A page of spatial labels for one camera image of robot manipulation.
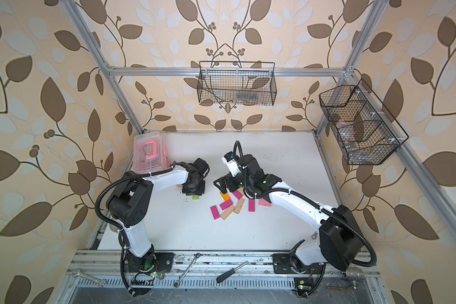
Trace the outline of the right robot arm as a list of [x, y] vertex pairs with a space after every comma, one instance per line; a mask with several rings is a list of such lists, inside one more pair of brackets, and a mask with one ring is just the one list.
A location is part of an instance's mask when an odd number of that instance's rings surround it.
[[280, 206], [314, 229], [314, 241], [303, 239], [287, 254], [291, 272], [305, 274], [315, 265], [323, 272], [327, 265], [346, 272], [352, 264], [361, 267], [377, 264], [376, 251], [364, 237], [349, 208], [323, 205], [295, 191], [280, 177], [266, 174], [255, 157], [243, 153], [239, 141], [222, 161], [229, 173], [214, 181], [222, 193], [243, 188], [249, 199]]

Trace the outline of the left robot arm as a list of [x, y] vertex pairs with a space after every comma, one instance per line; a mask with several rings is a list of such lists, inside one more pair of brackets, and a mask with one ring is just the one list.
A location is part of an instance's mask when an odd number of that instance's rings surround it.
[[94, 203], [97, 217], [118, 229], [120, 254], [120, 276], [127, 292], [138, 296], [125, 276], [125, 255], [128, 253], [141, 265], [151, 262], [155, 265], [155, 249], [141, 225], [152, 196], [174, 186], [182, 186], [187, 196], [202, 195], [205, 192], [205, 178], [210, 167], [203, 159], [193, 163], [173, 162], [165, 170], [137, 174], [126, 172], [122, 178], [111, 183], [98, 195]]

